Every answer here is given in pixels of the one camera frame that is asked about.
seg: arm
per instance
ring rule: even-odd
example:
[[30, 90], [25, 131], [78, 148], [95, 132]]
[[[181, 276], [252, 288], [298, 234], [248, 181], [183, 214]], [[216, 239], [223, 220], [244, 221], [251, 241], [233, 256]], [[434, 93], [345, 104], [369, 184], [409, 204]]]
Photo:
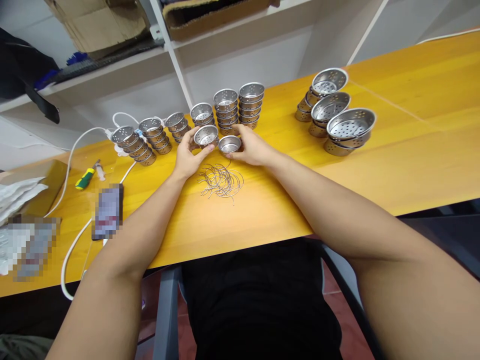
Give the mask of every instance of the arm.
[[350, 262], [389, 359], [480, 356], [480, 284], [467, 271], [373, 202], [237, 128], [245, 150], [231, 158], [268, 168], [315, 234]]
[[175, 169], [100, 251], [75, 294], [48, 360], [133, 359], [137, 349], [142, 276], [160, 249], [185, 181], [212, 152], [194, 156], [190, 130], [178, 146]]

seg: hand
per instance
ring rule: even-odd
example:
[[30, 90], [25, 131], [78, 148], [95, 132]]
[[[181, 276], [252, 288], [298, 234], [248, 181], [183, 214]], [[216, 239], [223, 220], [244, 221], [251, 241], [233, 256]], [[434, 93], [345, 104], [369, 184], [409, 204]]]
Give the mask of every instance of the hand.
[[194, 135], [198, 129], [200, 129], [199, 126], [187, 132], [183, 136], [176, 151], [176, 164], [172, 174], [183, 180], [186, 180], [195, 174], [202, 161], [212, 152], [213, 149], [215, 149], [215, 146], [210, 144], [203, 148], [197, 155], [192, 154], [192, 150], [199, 147], [194, 143]]
[[226, 155], [227, 158], [242, 160], [250, 165], [268, 166], [275, 158], [281, 155], [279, 151], [268, 145], [251, 128], [242, 124], [233, 125], [233, 128], [240, 132], [244, 150], [242, 152], [229, 153]]

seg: black bag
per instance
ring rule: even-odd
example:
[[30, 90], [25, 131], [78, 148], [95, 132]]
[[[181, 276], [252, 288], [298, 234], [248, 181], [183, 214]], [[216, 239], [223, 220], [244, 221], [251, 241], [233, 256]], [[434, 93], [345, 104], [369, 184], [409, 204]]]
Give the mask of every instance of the black bag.
[[0, 98], [15, 99], [27, 94], [47, 119], [58, 124], [59, 110], [34, 89], [35, 81], [50, 70], [59, 70], [51, 57], [0, 28]]

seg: stack of metal cups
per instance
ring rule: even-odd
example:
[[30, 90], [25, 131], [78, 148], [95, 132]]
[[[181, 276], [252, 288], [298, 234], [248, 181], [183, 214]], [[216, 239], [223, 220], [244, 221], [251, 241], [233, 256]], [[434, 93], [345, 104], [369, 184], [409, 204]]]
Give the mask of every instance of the stack of metal cups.
[[183, 112], [175, 112], [165, 120], [165, 126], [170, 130], [175, 141], [180, 144], [184, 135], [192, 128]]
[[158, 117], [142, 120], [138, 124], [138, 129], [158, 154], [165, 155], [172, 150], [170, 139], [164, 131], [162, 121]]
[[213, 96], [216, 120], [220, 134], [223, 136], [238, 135], [232, 125], [239, 123], [239, 95], [233, 89], [223, 89]]
[[338, 67], [319, 72], [311, 82], [310, 89], [296, 107], [295, 118], [301, 122], [312, 121], [312, 108], [322, 98], [339, 92], [349, 81], [346, 71]]
[[259, 82], [245, 84], [238, 91], [240, 123], [252, 130], [259, 124], [264, 94], [265, 86]]
[[316, 138], [327, 137], [327, 124], [341, 112], [348, 109], [350, 95], [346, 92], [335, 92], [317, 102], [311, 109], [311, 124], [308, 128], [310, 135]]
[[215, 126], [214, 109], [207, 102], [201, 102], [192, 107], [190, 116], [196, 127]]
[[328, 122], [328, 139], [323, 148], [329, 154], [347, 156], [370, 139], [376, 119], [375, 113], [366, 108], [341, 112]]
[[157, 158], [152, 149], [131, 126], [119, 127], [111, 134], [110, 140], [143, 166], [152, 165]]

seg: person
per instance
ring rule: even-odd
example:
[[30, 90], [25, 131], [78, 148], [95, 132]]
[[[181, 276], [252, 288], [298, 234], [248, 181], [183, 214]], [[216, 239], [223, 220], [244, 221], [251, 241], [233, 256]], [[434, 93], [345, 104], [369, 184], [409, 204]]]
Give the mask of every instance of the person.
[[[244, 151], [230, 158], [268, 169], [314, 233], [351, 264], [388, 359], [480, 358], [480, 284], [465, 269], [376, 204], [277, 151], [248, 127], [234, 127]], [[185, 181], [214, 148], [192, 154], [197, 130], [178, 146], [171, 175], [91, 264], [47, 359], [135, 357], [142, 274], [161, 251]], [[187, 262], [182, 271], [196, 358], [340, 358], [338, 322], [317, 291], [321, 270], [310, 245], [281, 241]], [[201, 291], [209, 279], [208, 291]]]

